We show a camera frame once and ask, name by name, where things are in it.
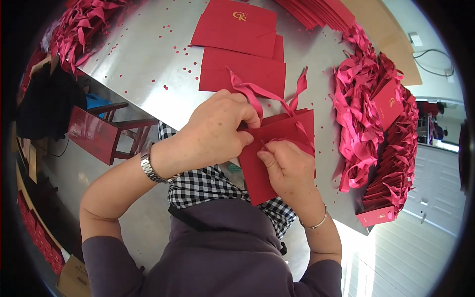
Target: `metal table surface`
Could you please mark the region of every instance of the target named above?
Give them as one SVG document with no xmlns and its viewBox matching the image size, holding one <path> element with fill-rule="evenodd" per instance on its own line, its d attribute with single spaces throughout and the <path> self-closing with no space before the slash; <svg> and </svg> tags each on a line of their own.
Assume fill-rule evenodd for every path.
<svg viewBox="0 0 475 297">
<path fill-rule="evenodd" d="M 333 93 L 333 66 L 346 56 L 346 44 L 339 44 L 342 33 L 328 27 L 307 31 L 284 8 L 271 0 L 249 0 L 277 13 L 277 34 L 284 37 L 286 63 L 285 99 L 295 92 L 297 79 L 308 66 L 308 88 L 299 96 L 298 108 L 314 110 L 315 185 L 331 216 L 341 223 L 368 234 L 355 216 L 361 209 L 364 189 L 338 191 L 342 156 L 338 152 L 341 127 L 328 97 Z M 180 130 L 191 113 L 212 92 L 198 91 L 203 48 L 188 47 L 205 0 L 148 1 L 135 13 L 116 24 L 104 46 L 80 69 L 123 96 L 150 115 Z M 284 112 L 280 103 L 260 99 L 264 117 Z"/>
</svg>

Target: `electrical cable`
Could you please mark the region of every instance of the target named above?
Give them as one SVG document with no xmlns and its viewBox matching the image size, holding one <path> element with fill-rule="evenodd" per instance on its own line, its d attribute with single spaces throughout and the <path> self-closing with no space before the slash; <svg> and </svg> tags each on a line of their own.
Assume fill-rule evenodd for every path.
<svg viewBox="0 0 475 297">
<path fill-rule="evenodd" d="M 53 153 L 48 152 L 47 149 L 45 149 L 45 148 L 43 148 L 43 147 L 41 147 L 41 146 L 39 146 L 39 145 L 38 145 L 38 147 L 39 147 L 40 149 L 44 150 L 46 153 L 52 155 L 52 156 L 61 157 L 61 156 L 64 154 L 64 152 L 66 151 L 68 144 L 69 144 L 69 138 L 67 139 L 66 147 L 64 148 L 63 152 L 62 152 L 61 155 L 59 155 L 59 156 L 58 156 L 58 155 L 55 155 L 55 154 L 53 154 Z"/>
<path fill-rule="evenodd" d="M 425 55 L 426 53 L 428 53 L 428 52 L 430 52 L 430 51 L 435 51 L 435 52 L 444 54 L 444 55 L 450 60 L 450 57 L 448 56 L 448 54 L 444 53 L 444 52 L 441 51 L 441 50 L 432 48 L 432 49 L 425 50 L 425 51 L 424 51 L 422 54 L 420 54 L 419 56 L 413 57 L 413 58 L 414 58 L 414 61 L 416 62 L 416 64 L 419 65 L 419 67 L 421 67 L 422 70 L 425 70 L 425 71 L 427 71 L 428 73 L 431 73 L 431 74 L 434 74 L 434 75 L 437 75 L 437 76 L 440 76 L 440 77 L 451 77 L 451 76 L 453 76 L 453 75 L 454 75 L 454 72 L 455 72 L 455 69 L 454 69 L 454 64 L 452 64 L 452 60 L 450 60 L 450 70 L 452 70 L 452 72 L 451 72 L 450 74 L 440 74 L 440 73 L 437 73 L 437 72 L 432 72 L 432 71 L 427 70 L 427 69 L 425 69 L 424 67 L 422 67 L 422 65 L 417 61 L 417 58 L 422 57 L 423 55 Z"/>
</svg>

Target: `floor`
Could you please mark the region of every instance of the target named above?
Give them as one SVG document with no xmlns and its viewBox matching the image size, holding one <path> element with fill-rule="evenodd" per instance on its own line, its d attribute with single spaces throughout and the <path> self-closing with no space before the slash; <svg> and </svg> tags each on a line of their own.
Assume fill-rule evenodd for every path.
<svg viewBox="0 0 475 297">
<path fill-rule="evenodd" d="M 115 102 L 119 95 L 93 82 L 92 92 Z M 135 106 L 116 113 L 115 120 L 147 118 Z M 157 127 L 149 138 L 157 138 Z M 132 140 L 124 137 L 119 149 L 130 148 Z M 49 143 L 48 150 L 61 157 L 44 159 L 46 176 L 59 187 L 58 196 L 72 215 L 79 219 L 79 204 L 86 188 L 101 174 L 123 160 L 108 166 L 67 139 Z M 233 175 L 233 181 L 242 177 Z M 137 266 L 150 270 L 168 243 L 170 215 L 167 212 L 166 184 L 159 184 L 141 197 L 120 219 L 122 235 Z M 421 224 L 418 218 L 402 212 L 392 223 L 377 225 L 369 236 L 335 221 L 343 245 L 343 296 L 425 296 L 443 270 L 456 238 L 438 228 Z M 304 230 L 296 222 L 287 232 L 288 261 L 294 281 L 298 281 L 308 264 L 309 248 Z"/>
</svg>

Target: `black and white checkered fabric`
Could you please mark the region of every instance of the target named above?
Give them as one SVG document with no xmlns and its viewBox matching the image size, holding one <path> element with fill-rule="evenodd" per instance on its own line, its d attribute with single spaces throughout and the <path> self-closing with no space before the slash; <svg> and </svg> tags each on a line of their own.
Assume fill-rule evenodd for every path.
<svg viewBox="0 0 475 297">
<path fill-rule="evenodd" d="M 160 140 L 176 134 L 173 128 L 160 120 L 158 127 Z M 184 172 L 170 183 L 168 190 L 168 202 L 177 208 L 187 208 L 214 199 L 242 199 L 251 202 L 248 191 L 233 185 L 217 165 Z M 295 212 L 280 197 L 258 207 L 271 220 L 275 233 L 281 240 L 296 219 Z"/>
</svg>

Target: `red wooden stool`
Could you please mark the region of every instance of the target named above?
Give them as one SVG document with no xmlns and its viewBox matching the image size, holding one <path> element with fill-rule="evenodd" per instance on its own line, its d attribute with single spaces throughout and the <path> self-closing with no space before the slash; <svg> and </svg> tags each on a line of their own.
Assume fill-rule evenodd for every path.
<svg viewBox="0 0 475 297">
<path fill-rule="evenodd" d="M 142 150 L 150 128 L 157 125 L 157 120 L 145 119 L 113 123 L 112 119 L 116 109 L 128 105 L 125 102 L 115 103 L 91 108 L 87 111 L 75 106 L 69 120 L 67 136 L 107 165 L 112 165 L 115 158 L 132 158 Z M 105 113 L 104 119 L 98 116 L 101 113 Z M 138 128 L 137 132 L 130 131 L 134 128 Z M 121 134 L 133 139 L 129 153 L 117 151 Z"/>
</svg>

